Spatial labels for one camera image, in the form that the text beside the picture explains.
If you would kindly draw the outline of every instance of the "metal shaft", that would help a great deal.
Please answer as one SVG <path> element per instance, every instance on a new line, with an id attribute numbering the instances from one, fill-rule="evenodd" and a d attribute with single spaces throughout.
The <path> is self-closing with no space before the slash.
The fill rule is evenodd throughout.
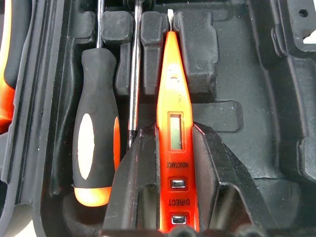
<path id="1" fill-rule="evenodd" d="M 104 0 L 98 0 L 98 9 L 97 9 L 97 48 L 102 48 L 103 42 L 102 42 L 102 16 L 104 12 Z"/>
<path id="2" fill-rule="evenodd" d="M 143 14 L 143 0 L 135 3 L 135 31 L 133 38 L 131 78 L 130 78 L 130 100 L 127 149 L 129 149 L 136 138 L 138 131 L 138 106 L 139 106 L 139 78 L 140 78 L 140 25 Z"/>

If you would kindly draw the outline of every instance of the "button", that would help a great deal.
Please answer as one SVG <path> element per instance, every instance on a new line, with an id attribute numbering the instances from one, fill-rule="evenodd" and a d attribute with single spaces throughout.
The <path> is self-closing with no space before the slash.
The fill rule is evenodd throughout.
<path id="1" fill-rule="evenodd" d="M 173 179 L 171 180 L 171 187 L 173 189 L 185 189 L 186 182 L 184 179 Z"/>
<path id="2" fill-rule="evenodd" d="M 187 223 L 186 215 L 174 215 L 171 216 L 171 224 L 173 225 L 185 225 Z"/>

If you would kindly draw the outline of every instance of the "flathead screwdriver tip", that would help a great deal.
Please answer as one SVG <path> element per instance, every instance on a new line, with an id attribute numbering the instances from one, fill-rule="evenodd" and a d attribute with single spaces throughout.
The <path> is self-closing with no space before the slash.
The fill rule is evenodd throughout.
<path id="1" fill-rule="evenodd" d="M 173 21 L 173 10 L 172 9 L 168 9 L 168 19 L 169 19 L 170 31 L 172 31 L 172 21 Z"/>

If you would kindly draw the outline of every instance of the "screw hole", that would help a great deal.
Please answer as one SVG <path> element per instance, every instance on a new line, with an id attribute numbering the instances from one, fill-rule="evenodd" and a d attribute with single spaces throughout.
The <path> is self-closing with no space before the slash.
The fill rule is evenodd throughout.
<path id="1" fill-rule="evenodd" d="M 299 14 L 300 14 L 301 17 L 307 17 L 308 16 L 308 11 L 305 10 L 305 9 L 301 9 L 299 11 Z"/>

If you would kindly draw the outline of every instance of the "screwdriver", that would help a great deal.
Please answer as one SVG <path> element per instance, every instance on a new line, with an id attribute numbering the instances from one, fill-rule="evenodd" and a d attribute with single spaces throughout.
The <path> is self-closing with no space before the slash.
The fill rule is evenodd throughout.
<path id="1" fill-rule="evenodd" d="M 0 133 L 8 131 L 22 49 L 29 30 L 32 1 L 5 0 L 0 49 Z"/>
<path id="2" fill-rule="evenodd" d="M 104 0 L 98 0 L 96 48 L 82 53 L 83 89 L 73 139 L 73 180 L 77 200 L 85 206 L 109 202 L 120 159 L 119 113 L 113 90 L 116 58 L 102 48 Z"/>
<path id="3" fill-rule="evenodd" d="M 135 140 L 138 132 L 138 106 L 139 106 L 139 78 L 140 78 L 140 24 L 143 14 L 144 0 L 135 2 L 135 32 L 133 36 L 131 78 L 130 78 L 130 98 L 129 98 L 129 119 L 127 149 Z"/>
<path id="4" fill-rule="evenodd" d="M 160 231 L 178 225 L 199 231 L 193 156 L 193 115 L 176 33 L 168 10 L 167 33 L 157 104 L 160 156 Z"/>

